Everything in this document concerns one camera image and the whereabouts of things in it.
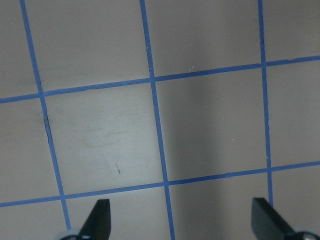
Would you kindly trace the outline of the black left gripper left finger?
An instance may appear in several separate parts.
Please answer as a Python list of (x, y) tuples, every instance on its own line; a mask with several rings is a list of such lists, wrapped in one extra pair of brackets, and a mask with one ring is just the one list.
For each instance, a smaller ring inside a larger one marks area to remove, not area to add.
[(111, 234), (109, 199), (99, 199), (80, 229), (78, 240), (108, 240)]

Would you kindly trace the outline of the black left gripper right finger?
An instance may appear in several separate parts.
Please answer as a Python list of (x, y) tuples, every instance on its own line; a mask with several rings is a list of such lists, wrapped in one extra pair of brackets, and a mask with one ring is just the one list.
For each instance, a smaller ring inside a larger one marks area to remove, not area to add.
[(257, 240), (291, 240), (296, 235), (293, 228), (263, 197), (252, 199), (251, 230)]

